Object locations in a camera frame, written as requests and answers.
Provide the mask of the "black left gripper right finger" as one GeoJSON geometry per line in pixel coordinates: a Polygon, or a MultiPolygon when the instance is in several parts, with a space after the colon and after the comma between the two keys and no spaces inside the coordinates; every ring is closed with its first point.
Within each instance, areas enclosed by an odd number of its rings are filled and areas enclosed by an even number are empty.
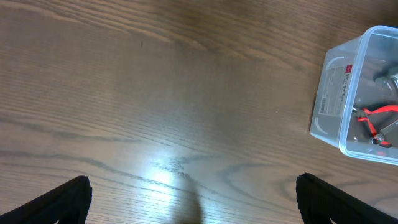
{"type": "Polygon", "coordinates": [[[397,224],[396,218],[309,173],[297,177],[296,194],[304,224],[397,224]]]}

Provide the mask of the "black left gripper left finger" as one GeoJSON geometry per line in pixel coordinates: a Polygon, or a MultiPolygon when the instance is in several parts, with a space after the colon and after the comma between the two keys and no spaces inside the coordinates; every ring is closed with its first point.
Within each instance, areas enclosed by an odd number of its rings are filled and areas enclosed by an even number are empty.
{"type": "Polygon", "coordinates": [[[3,224],[85,224],[92,200],[87,176],[78,176],[1,215],[3,224]]]}

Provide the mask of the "silver wrench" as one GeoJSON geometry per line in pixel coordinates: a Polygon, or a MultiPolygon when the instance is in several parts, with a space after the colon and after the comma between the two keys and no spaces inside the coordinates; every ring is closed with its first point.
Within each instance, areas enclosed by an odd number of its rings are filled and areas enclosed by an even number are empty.
{"type": "Polygon", "coordinates": [[[371,131],[371,138],[369,143],[372,145],[377,145],[385,148],[392,147],[392,144],[387,141],[387,135],[392,134],[394,131],[397,131],[397,121],[389,124],[388,126],[380,129],[379,131],[373,126],[373,124],[368,122],[369,129],[371,131]]]}

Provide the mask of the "red handled pliers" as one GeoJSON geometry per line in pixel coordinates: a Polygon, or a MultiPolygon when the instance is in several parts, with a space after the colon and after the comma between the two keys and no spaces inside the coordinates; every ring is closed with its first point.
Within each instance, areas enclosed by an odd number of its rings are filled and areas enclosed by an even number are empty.
{"type": "Polygon", "coordinates": [[[371,138],[369,139],[369,143],[376,146],[381,146],[385,148],[391,148],[392,144],[387,140],[387,135],[397,129],[397,121],[383,127],[380,130],[377,130],[372,124],[369,117],[375,114],[382,114],[387,112],[397,112],[397,105],[386,105],[382,106],[376,110],[369,110],[367,108],[357,109],[353,107],[353,113],[358,118],[358,121],[365,122],[368,126],[368,129],[371,133],[371,138]]]}

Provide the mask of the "clear plastic storage container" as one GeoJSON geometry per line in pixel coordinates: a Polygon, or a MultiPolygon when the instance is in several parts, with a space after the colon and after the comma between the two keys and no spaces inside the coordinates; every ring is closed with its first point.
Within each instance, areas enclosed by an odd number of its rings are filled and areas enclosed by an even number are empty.
{"type": "MultiPolygon", "coordinates": [[[[310,133],[344,155],[397,164],[397,131],[387,135],[391,148],[369,143],[371,133],[353,113],[397,105],[397,91],[377,86],[374,78],[397,65],[397,29],[374,26],[363,35],[330,49],[325,56],[313,108],[310,133]]],[[[377,130],[397,121],[397,112],[369,117],[377,130]]]]}

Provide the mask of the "claw hammer orange black handle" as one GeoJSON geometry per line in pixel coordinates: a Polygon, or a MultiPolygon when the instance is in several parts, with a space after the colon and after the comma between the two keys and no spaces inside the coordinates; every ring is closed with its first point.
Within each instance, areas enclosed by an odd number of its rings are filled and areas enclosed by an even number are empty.
{"type": "Polygon", "coordinates": [[[397,65],[393,65],[374,78],[377,86],[397,91],[397,65]]]}

